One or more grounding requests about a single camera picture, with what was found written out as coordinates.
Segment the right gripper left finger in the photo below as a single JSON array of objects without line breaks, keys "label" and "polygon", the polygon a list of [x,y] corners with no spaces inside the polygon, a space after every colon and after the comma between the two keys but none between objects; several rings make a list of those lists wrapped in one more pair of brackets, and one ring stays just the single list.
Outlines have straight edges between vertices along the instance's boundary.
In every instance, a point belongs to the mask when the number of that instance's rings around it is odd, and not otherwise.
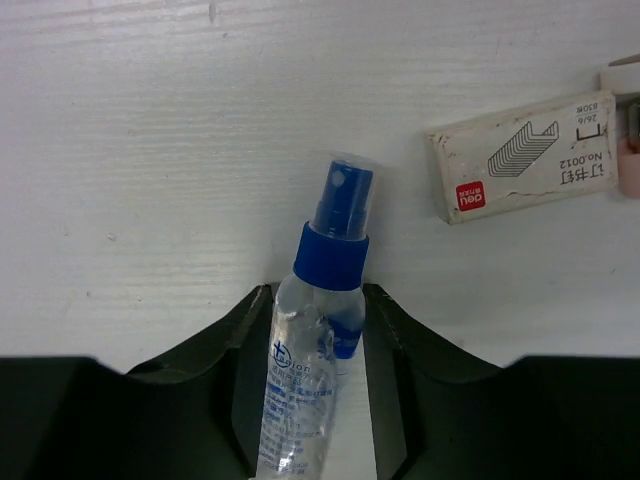
[{"label": "right gripper left finger", "polygon": [[80,356],[1,361],[5,479],[249,479],[272,291],[126,373]]}]

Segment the clear blue spray bottle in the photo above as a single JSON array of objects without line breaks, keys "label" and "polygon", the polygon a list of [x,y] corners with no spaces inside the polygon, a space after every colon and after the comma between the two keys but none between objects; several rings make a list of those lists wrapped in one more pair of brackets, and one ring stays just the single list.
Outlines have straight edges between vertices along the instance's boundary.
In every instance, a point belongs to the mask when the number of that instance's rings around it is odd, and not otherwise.
[{"label": "clear blue spray bottle", "polygon": [[335,153],[292,272],[273,303],[256,475],[318,479],[346,363],[366,319],[362,290],[375,165]]}]

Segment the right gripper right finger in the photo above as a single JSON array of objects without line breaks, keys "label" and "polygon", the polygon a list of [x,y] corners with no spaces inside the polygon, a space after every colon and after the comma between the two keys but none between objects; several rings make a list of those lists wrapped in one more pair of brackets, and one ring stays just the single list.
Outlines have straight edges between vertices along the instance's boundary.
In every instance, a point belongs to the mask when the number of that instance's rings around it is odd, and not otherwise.
[{"label": "right gripper right finger", "polygon": [[635,479],[639,362],[529,355],[499,367],[380,286],[363,333],[381,479]]}]

